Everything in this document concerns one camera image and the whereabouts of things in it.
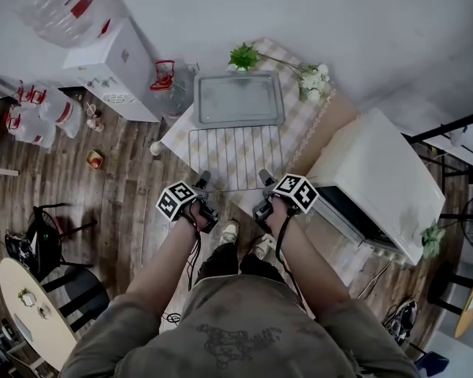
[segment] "white flower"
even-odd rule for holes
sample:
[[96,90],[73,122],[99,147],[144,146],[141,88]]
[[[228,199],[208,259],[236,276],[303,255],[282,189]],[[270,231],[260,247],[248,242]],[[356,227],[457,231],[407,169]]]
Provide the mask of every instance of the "white flower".
[[321,99],[321,93],[319,90],[309,90],[309,92],[307,92],[307,97],[311,101],[318,102]]
[[323,76],[327,76],[329,69],[328,66],[326,66],[324,63],[321,63],[319,66],[317,66],[317,71],[320,72]]
[[313,88],[318,87],[320,79],[317,75],[315,74],[306,74],[303,75],[301,79],[301,87],[307,88],[308,90],[311,90]]

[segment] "sneaker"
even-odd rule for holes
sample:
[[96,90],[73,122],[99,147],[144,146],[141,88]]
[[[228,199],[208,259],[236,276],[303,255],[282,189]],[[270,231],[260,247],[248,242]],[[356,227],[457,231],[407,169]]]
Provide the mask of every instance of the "sneaker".
[[238,223],[235,220],[228,221],[222,229],[219,245],[223,243],[235,243],[238,237]]
[[255,255],[260,261],[262,261],[270,248],[275,248],[277,244],[275,243],[275,238],[270,234],[265,234],[261,238],[257,238],[254,241],[254,245],[252,246],[251,251],[249,254]]

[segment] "wire rack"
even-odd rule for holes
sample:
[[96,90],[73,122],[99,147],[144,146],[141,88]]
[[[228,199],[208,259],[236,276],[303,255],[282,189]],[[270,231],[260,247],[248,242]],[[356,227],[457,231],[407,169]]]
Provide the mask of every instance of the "wire rack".
[[189,132],[189,166],[211,173],[208,191],[264,188],[259,171],[282,178],[281,137],[277,126],[217,128]]

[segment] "white appliance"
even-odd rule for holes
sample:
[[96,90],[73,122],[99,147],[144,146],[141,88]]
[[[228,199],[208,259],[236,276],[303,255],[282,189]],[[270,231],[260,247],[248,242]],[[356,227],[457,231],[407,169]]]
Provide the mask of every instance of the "white appliance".
[[445,202],[426,166],[377,109],[340,129],[307,174],[316,209],[354,244],[416,265]]
[[125,119],[162,119],[149,90],[155,67],[129,19],[111,21],[97,42],[71,49],[63,71]]

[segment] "wooden floor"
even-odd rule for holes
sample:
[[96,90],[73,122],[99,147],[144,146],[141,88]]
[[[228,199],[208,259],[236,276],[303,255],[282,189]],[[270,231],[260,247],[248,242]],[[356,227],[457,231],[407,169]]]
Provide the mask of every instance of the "wooden floor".
[[[90,94],[84,96],[84,101],[95,103],[103,111],[103,132],[92,131],[83,125],[78,136],[69,139],[58,129],[53,147],[45,150],[15,142],[0,128],[0,168],[20,171],[18,177],[0,176],[0,239],[4,239],[7,230],[23,232],[33,206],[70,203],[68,207],[50,210],[61,220],[62,227],[78,226],[91,219],[96,219],[98,224],[64,241],[65,259],[93,263],[95,274],[104,282],[110,295],[115,296],[125,291],[169,231],[170,223],[155,211],[161,190],[175,181],[191,180],[192,173],[168,150],[159,157],[151,156],[149,146],[161,137],[166,126],[126,121]],[[105,158],[102,169],[98,171],[85,163],[90,149],[97,150]],[[417,146],[416,150],[430,158],[436,156],[424,146]],[[457,169],[464,169],[464,164],[454,158],[445,157],[445,161]],[[428,168],[440,183],[440,167],[430,164]],[[450,178],[446,197],[448,212],[459,212],[467,201],[467,179]],[[212,194],[210,200],[218,207],[222,222],[210,237],[203,238],[198,266],[216,247],[224,221],[236,219],[240,222],[241,243],[250,243],[262,234],[252,219],[229,202],[224,194]],[[323,236],[316,239],[322,245],[319,250],[327,254],[328,261],[333,248],[338,245],[333,240],[342,241]],[[415,268],[391,264],[373,291],[368,291],[363,298],[381,320],[393,304],[408,297],[417,298],[420,311],[412,338],[414,343],[424,344],[440,311],[425,299],[428,283],[442,261],[458,262],[461,245],[460,226],[448,227],[439,258],[421,261]],[[0,244],[0,261],[5,256],[5,247]],[[354,277],[348,279],[353,296],[357,296],[386,264],[384,259],[373,255],[362,259],[360,271],[358,267]],[[62,269],[53,272],[48,280],[61,272]],[[186,294],[187,277],[184,274],[167,311],[180,312]],[[55,291],[53,296],[60,305],[66,301],[63,290]],[[0,295],[0,319],[2,317],[9,318]]]

